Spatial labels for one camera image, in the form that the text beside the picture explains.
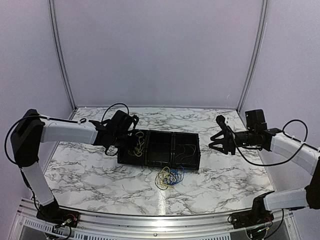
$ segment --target blue cable bundle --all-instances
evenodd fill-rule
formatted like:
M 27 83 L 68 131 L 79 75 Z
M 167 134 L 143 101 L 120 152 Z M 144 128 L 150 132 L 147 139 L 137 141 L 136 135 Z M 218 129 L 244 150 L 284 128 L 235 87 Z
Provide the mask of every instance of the blue cable bundle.
M 157 173 L 154 183 L 160 190 L 166 190 L 168 187 L 174 187 L 180 183 L 185 177 L 185 169 L 183 166 L 179 166 L 177 169 L 164 167 Z

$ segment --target marble tabletop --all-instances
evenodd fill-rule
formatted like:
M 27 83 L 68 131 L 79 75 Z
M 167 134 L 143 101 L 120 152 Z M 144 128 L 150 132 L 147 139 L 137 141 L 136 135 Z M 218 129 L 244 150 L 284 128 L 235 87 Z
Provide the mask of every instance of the marble tabletop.
M 111 118 L 117 109 L 106 114 Z M 79 108 L 74 120 L 100 121 L 106 108 Z M 140 120 L 137 129 L 198 133 L 200 168 L 187 172 L 174 188 L 155 185 L 159 168 L 122 165 L 105 155 L 101 146 L 61 142 L 45 178 L 62 206 L 129 215 L 197 215 L 234 211 L 252 206 L 253 199 L 273 190 L 264 167 L 245 162 L 239 153 L 225 155 L 208 147 L 220 131 L 216 116 L 225 116 L 234 131 L 245 127 L 235 110 L 199 108 L 130 108 Z M 246 157 L 262 163 L 255 150 Z

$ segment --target white wall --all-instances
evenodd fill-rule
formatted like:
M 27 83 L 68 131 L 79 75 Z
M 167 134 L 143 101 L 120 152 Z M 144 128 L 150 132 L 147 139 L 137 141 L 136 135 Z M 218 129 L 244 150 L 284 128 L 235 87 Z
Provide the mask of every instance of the white wall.
M 78 106 L 236 108 L 261 0 L 56 1 Z
M 309 127 L 307 142 L 320 146 L 320 1 L 271 0 L 267 25 L 244 112 L 263 109 L 269 128 L 280 128 L 291 119 L 301 119 Z M 304 127 L 298 123 L 288 132 L 302 139 Z M 263 151 L 264 163 L 284 158 Z M 267 169 L 278 191 L 305 187 L 311 177 L 287 163 Z M 303 240 L 320 236 L 320 211 L 294 212 Z
M 0 56 L 0 238 L 5 240 L 21 197 L 31 194 L 19 168 L 4 154 L 9 127 L 29 108 L 60 118 L 71 113 L 54 49 L 47 1 L 0 2 Z M 48 158 L 52 146 L 41 145 L 40 164 Z

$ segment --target robotic arm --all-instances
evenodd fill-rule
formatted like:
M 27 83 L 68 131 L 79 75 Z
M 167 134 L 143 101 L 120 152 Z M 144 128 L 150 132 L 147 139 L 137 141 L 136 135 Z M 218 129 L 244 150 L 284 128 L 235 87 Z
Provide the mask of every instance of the robotic arm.
M 136 115 L 129 116 L 120 110 L 111 119 L 103 122 L 51 118 L 39 115 L 35 109 L 28 110 L 24 117 L 16 122 L 17 127 L 10 140 L 15 164 L 20 168 L 25 184 L 40 202 L 37 218 L 60 224 L 61 220 L 69 219 L 66 216 L 73 215 L 74 220 L 70 222 L 70 226 L 76 227 L 79 216 L 76 211 L 60 208 L 52 194 L 39 166 L 40 143 L 76 142 L 103 146 L 106 149 L 110 146 L 134 149 L 137 137 L 129 135 L 129 128 L 132 124 L 135 128 L 138 121 Z
M 264 113 L 261 109 L 245 113 L 248 131 L 233 132 L 225 123 L 222 115 L 217 116 L 216 122 L 221 131 L 211 137 L 209 147 L 221 153 L 234 155 L 236 148 L 265 149 L 286 158 L 305 169 L 312 180 L 305 188 L 290 189 L 279 192 L 268 192 L 254 199 L 252 209 L 230 215 L 235 229 L 250 227 L 256 224 L 267 223 L 273 220 L 273 210 L 298 210 L 309 207 L 320 209 L 320 152 L 289 136 L 278 128 L 267 129 Z

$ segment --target gray vein pattern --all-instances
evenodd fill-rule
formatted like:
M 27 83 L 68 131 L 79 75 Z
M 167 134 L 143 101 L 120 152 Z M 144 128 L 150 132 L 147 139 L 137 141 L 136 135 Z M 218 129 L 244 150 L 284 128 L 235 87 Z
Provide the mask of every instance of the gray vein pattern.
M 100 121 L 107 108 L 80 108 L 74 120 Z M 111 118 L 117 109 L 106 114 Z M 201 160 L 198 171 L 187 171 L 174 188 L 159 190 L 159 168 L 122 165 L 106 156 L 104 148 L 61 142 L 45 172 L 56 199 L 63 206 L 89 211 L 129 215 L 195 215 L 250 208 L 253 199 L 273 191 L 264 167 L 245 162 L 239 153 L 225 155 L 208 147 L 220 131 L 216 116 L 224 115 L 234 131 L 245 127 L 235 110 L 135 107 L 130 115 L 140 118 L 137 129 L 198 133 Z M 261 164 L 255 150 L 243 150 Z

